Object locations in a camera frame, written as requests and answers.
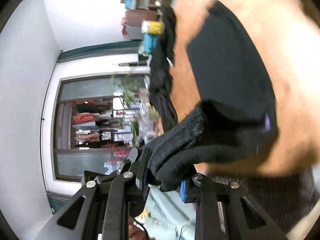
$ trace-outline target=red item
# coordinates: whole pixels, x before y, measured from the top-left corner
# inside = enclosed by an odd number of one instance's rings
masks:
[[[75,124],[83,124],[86,122],[94,122],[93,115],[90,113],[81,113],[72,117]]]
[[[122,27],[122,35],[126,36],[128,34],[128,32],[125,30],[125,25],[123,25]]]
[[[121,152],[113,152],[113,156],[127,156],[128,153],[125,152],[124,150]]]

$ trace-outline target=light blue cloth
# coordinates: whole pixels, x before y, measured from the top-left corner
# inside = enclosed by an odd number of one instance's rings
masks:
[[[192,204],[181,201],[177,191],[161,192],[156,186],[149,186],[150,192],[145,208],[150,218],[145,219],[144,227],[150,237],[157,240],[195,239],[196,212]]]
[[[96,126],[96,122],[86,122],[86,123],[82,123],[82,124],[74,124],[72,126],[75,129],[78,130],[99,130],[99,127]]]
[[[132,4],[132,0],[124,0],[124,6],[125,8],[130,8]]]
[[[146,53],[151,53],[156,47],[158,35],[145,33],[143,36],[143,49]]]

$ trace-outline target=person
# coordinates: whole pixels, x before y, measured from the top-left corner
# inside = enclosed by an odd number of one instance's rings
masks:
[[[129,217],[129,240],[148,240],[144,231],[133,224],[133,218]]]

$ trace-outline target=window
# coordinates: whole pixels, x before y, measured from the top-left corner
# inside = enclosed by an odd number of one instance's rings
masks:
[[[140,89],[145,89],[144,75],[61,84],[53,138],[56,179],[80,182],[84,170],[109,174],[118,169],[132,148]]]

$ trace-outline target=hanging clothes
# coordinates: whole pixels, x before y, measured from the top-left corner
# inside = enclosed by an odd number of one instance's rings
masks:
[[[74,124],[72,127],[77,129],[77,130],[99,130],[99,127],[96,125],[95,122]]]
[[[90,139],[93,139],[93,138],[99,138],[99,133],[95,132],[95,133],[91,133],[91,134],[81,134],[81,135],[77,135],[74,138],[76,140],[89,141]]]
[[[76,141],[77,141],[77,142],[82,142],[82,143],[85,142],[85,140],[81,140],[81,139],[76,139]]]
[[[100,142],[100,139],[97,138],[97,137],[94,137],[94,138],[90,138],[88,141],[86,142],[90,142],[90,143],[95,143],[95,142]]]
[[[90,134],[91,130],[76,131],[76,134]]]
[[[171,7],[164,8],[163,22],[164,31],[159,35],[150,62],[149,100],[161,116],[163,131],[167,132],[178,122],[177,113],[169,97],[172,76],[169,73],[168,60],[173,63],[176,27],[176,16]]]
[[[83,124],[83,123],[94,121],[93,115],[90,113],[77,114],[72,117],[72,120],[75,122],[75,124]]]
[[[101,128],[100,132],[117,132],[118,130],[116,129],[108,129],[108,128]]]
[[[98,113],[99,110],[97,106],[90,104],[79,104],[76,105],[76,109],[79,113]]]
[[[108,119],[108,123],[106,121],[96,121],[96,125],[100,128],[122,128],[122,118],[121,117],[111,117]]]
[[[105,140],[99,142],[84,142],[83,144],[76,144],[75,147],[89,147],[89,148],[112,148],[112,147],[119,147],[124,146],[124,141],[112,141],[112,140]]]
[[[112,118],[111,115],[112,115],[112,110],[109,110],[109,111],[104,111],[101,114],[95,114],[93,118],[95,121],[109,120],[110,118]]]

